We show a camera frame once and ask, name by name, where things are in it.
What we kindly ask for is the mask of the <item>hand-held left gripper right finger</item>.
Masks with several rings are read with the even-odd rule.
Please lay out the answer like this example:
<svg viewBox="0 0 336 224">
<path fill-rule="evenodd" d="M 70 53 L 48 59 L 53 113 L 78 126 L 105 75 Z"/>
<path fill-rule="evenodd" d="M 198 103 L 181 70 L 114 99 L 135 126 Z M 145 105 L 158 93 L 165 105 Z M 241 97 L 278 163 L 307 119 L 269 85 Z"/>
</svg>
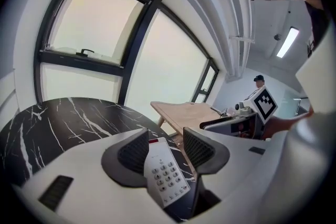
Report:
<svg viewBox="0 0 336 224">
<path fill-rule="evenodd" d="M 229 161 L 229 149 L 189 127 L 183 129 L 184 151 L 198 175 L 219 172 Z"/>
</svg>

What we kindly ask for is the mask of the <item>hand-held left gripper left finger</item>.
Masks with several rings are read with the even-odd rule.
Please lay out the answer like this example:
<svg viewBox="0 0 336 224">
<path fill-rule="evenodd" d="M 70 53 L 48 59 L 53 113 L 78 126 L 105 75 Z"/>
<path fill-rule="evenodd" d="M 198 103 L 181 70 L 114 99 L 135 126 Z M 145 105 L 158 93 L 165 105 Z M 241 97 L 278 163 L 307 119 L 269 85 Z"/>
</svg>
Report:
<svg viewBox="0 0 336 224">
<path fill-rule="evenodd" d="M 112 144 L 104 151 L 101 166 L 107 176 L 122 187 L 147 188 L 144 166 L 148 153 L 147 128 L 119 133 L 112 137 Z"/>
</svg>

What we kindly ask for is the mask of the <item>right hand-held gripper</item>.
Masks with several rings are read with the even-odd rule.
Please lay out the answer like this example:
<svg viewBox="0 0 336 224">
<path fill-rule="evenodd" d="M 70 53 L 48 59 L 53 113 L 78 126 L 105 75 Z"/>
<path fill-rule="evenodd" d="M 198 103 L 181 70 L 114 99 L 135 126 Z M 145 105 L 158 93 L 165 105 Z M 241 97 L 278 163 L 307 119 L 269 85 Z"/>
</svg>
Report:
<svg viewBox="0 0 336 224">
<path fill-rule="evenodd" d="M 200 129 L 235 137 L 261 140 L 265 124 L 278 106 L 268 89 L 263 86 L 246 99 L 236 103 L 216 120 L 201 123 Z"/>
</svg>

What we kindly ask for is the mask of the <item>white telephone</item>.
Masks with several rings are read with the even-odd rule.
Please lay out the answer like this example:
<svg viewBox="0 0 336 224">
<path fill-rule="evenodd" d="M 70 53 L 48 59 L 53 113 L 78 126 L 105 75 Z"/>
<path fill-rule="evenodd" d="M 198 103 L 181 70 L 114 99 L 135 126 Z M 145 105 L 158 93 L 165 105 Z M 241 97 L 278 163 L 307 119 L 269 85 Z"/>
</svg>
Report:
<svg viewBox="0 0 336 224">
<path fill-rule="evenodd" d="M 147 179 L 148 193 L 163 209 L 191 190 L 163 137 L 149 140 L 144 177 Z"/>
</svg>

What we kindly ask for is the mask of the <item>person's right forearm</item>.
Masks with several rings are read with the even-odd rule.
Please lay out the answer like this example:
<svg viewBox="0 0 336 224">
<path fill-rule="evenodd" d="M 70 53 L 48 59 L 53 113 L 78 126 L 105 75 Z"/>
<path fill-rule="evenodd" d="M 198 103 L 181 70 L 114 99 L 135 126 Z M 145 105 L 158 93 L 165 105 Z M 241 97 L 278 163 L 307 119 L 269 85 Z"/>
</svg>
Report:
<svg viewBox="0 0 336 224">
<path fill-rule="evenodd" d="M 302 115 L 296 116 L 290 119 L 281 119 L 276 116 L 272 116 L 265 124 L 265 129 L 262 138 L 272 138 L 272 136 L 281 131 L 288 131 L 291 127 L 304 118 L 308 118 L 314 114 L 312 106 L 309 111 Z"/>
</svg>

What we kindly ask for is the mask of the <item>light wooden table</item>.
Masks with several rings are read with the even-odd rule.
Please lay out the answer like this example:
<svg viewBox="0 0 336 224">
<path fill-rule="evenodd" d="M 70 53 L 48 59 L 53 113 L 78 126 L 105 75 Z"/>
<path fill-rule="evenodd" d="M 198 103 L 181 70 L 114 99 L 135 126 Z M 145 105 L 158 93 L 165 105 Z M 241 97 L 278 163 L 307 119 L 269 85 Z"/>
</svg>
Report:
<svg viewBox="0 0 336 224">
<path fill-rule="evenodd" d="M 174 130 L 172 140 L 179 149 L 183 147 L 184 127 L 199 127 L 203 122 L 221 118 L 217 110 L 207 103 L 172 104 L 152 101 L 150 105 L 160 116 L 158 126 L 167 123 Z"/>
</svg>

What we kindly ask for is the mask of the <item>long ceiling light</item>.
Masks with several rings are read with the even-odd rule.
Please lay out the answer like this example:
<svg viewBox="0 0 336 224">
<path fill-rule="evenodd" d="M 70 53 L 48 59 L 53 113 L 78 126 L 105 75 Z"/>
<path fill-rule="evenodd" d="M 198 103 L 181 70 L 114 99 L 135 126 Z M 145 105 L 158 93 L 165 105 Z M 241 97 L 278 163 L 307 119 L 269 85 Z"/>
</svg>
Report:
<svg viewBox="0 0 336 224">
<path fill-rule="evenodd" d="M 288 34 L 283 42 L 281 48 L 279 49 L 276 57 L 283 58 L 285 54 L 288 52 L 292 44 L 295 42 L 296 38 L 298 37 L 300 31 L 294 27 L 291 27 L 288 31 Z"/>
</svg>

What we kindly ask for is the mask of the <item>round black marble table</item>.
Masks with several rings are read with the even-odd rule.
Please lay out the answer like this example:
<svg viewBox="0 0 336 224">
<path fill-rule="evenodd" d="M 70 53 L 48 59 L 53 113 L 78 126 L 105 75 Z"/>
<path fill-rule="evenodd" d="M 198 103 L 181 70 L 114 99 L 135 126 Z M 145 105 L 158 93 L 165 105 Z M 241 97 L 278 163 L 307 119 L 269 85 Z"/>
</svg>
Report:
<svg viewBox="0 0 336 224">
<path fill-rule="evenodd" d="M 194 175 L 182 152 L 154 121 L 114 102 L 60 98 L 20 110 L 15 100 L 0 106 L 0 168 L 8 182 L 21 186 L 66 150 L 85 142 L 147 128 L 163 137 L 191 188 Z"/>
</svg>

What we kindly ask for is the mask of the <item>white ceiling pipe bundle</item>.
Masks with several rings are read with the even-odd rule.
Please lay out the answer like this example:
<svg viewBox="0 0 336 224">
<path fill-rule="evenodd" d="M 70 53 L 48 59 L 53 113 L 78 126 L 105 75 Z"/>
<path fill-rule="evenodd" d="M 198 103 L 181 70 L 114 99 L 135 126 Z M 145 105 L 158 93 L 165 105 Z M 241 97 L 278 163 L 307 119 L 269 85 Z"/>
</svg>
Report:
<svg viewBox="0 0 336 224">
<path fill-rule="evenodd" d="M 205 0 L 207 16 L 219 42 L 226 69 L 225 80 L 241 79 L 253 38 L 250 0 Z"/>
</svg>

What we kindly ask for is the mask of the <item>person's black shirt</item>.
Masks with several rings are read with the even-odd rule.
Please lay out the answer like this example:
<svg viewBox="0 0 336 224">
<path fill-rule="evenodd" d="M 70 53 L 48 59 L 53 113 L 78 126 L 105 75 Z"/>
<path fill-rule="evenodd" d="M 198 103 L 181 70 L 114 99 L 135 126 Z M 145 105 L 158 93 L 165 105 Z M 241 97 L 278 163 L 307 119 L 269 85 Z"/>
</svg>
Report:
<svg viewBox="0 0 336 224">
<path fill-rule="evenodd" d="M 329 27 L 330 18 L 328 14 L 319 8 L 315 8 L 308 2 L 305 2 L 306 8 L 311 18 L 313 42 L 308 45 L 308 58 L 317 49 L 320 41 Z"/>
</svg>

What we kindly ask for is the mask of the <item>black framed window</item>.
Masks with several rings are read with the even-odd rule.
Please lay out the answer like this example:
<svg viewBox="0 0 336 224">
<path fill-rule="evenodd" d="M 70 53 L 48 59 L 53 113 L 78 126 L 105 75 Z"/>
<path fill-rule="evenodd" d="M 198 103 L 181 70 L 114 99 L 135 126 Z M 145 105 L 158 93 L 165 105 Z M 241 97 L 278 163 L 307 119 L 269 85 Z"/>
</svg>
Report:
<svg viewBox="0 0 336 224">
<path fill-rule="evenodd" d="M 207 59 L 204 71 L 198 82 L 192 101 L 196 101 L 198 95 L 204 96 L 204 101 L 209 100 L 209 95 L 217 79 L 219 68 L 208 51 L 204 48 L 199 39 L 192 33 L 187 25 L 165 4 L 162 0 L 137 0 L 144 6 L 136 17 L 135 23 L 131 27 L 130 35 L 127 38 L 125 50 L 120 63 L 109 63 L 107 61 L 89 58 L 83 51 L 74 55 L 64 52 L 48 51 L 47 41 L 50 37 L 52 27 L 56 20 L 60 8 L 65 0 L 51 0 L 43 16 L 39 27 L 33 62 L 33 78 L 35 98 L 38 103 L 43 102 L 40 65 L 50 63 L 54 65 L 67 66 L 82 70 L 95 71 L 122 78 L 121 88 L 118 97 L 118 104 L 124 105 L 127 98 L 127 90 L 130 85 L 131 75 L 135 66 L 136 58 L 140 54 L 140 48 L 145 41 L 146 32 L 150 29 L 150 23 L 154 19 L 157 11 L 162 11 L 171 19 L 186 35 L 196 44 L 198 49 Z"/>
</svg>

